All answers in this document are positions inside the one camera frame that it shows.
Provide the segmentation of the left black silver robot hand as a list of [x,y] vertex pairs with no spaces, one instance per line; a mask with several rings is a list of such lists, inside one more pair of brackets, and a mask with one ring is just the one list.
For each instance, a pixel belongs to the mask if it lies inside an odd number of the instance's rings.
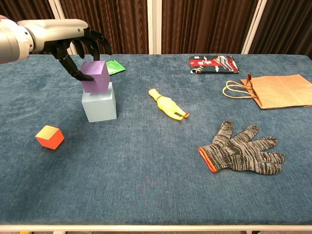
[[75,46],[77,54],[85,56],[82,44],[85,44],[94,61],[100,59],[98,44],[102,44],[104,52],[111,55],[112,49],[107,38],[100,32],[91,29],[87,22],[80,19],[33,19],[18,21],[30,33],[35,52],[51,53],[66,71],[79,81],[93,81],[90,75],[81,72],[67,49]]

